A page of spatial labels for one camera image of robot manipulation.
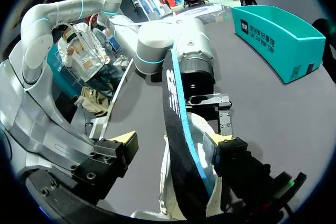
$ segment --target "white robotic arm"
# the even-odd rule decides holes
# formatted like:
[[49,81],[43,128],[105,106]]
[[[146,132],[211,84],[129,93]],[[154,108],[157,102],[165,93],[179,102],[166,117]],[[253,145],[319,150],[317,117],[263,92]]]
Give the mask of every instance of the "white robotic arm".
[[100,19],[115,15],[121,0],[66,0],[32,7],[21,24],[23,77],[34,84],[42,71],[43,61],[53,44],[51,28],[59,22],[79,20],[95,13]]

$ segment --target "jeans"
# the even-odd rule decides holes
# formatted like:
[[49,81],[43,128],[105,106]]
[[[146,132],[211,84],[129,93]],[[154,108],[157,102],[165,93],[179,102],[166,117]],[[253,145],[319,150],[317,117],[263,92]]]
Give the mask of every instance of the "jeans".
[[112,100],[114,91],[117,89],[123,71],[114,66],[113,64],[104,65],[88,82],[87,85],[97,90],[104,95],[107,99]]

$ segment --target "teal box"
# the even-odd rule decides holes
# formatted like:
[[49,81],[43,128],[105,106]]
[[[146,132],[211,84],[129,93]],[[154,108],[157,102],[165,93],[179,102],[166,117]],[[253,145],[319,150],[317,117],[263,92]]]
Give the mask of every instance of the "teal box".
[[236,34],[272,66],[284,83],[318,69],[326,38],[303,19],[274,6],[232,8]]

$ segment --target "cable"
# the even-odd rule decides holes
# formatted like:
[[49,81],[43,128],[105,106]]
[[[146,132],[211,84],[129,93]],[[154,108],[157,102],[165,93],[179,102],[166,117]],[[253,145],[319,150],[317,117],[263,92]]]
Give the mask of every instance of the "cable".
[[225,212],[228,212],[230,210],[230,208],[232,207],[232,205],[230,205],[228,208],[225,209]]
[[93,125],[93,123],[86,121],[85,109],[83,107],[83,104],[81,104],[81,106],[82,106],[82,109],[83,109],[83,115],[84,115],[84,121],[85,121],[85,135],[88,136],[88,131],[87,131],[86,127],[87,127],[88,124]]
[[287,203],[284,205],[284,209],[286,210],[289,217],[293,217],[294,213]]
[[[91,41],[92,41],[92,42],[94,41],[94,40],[93,40],[93,36],[94,36],[94,34],[93,34],[92,29],[91,29],[91,24],[92,24],[92,20],[93,20],[93,18],[94,18],[96,15],[98,15],[98,13],[95,13],[95,14],[91,15],[91,18],[90,18],[90,21],[89,21],[90,36],[91,36]],[[98,48],[97,48],[96,43],[93,43],[93,46],[95,47],[96,52],[98,52]]]

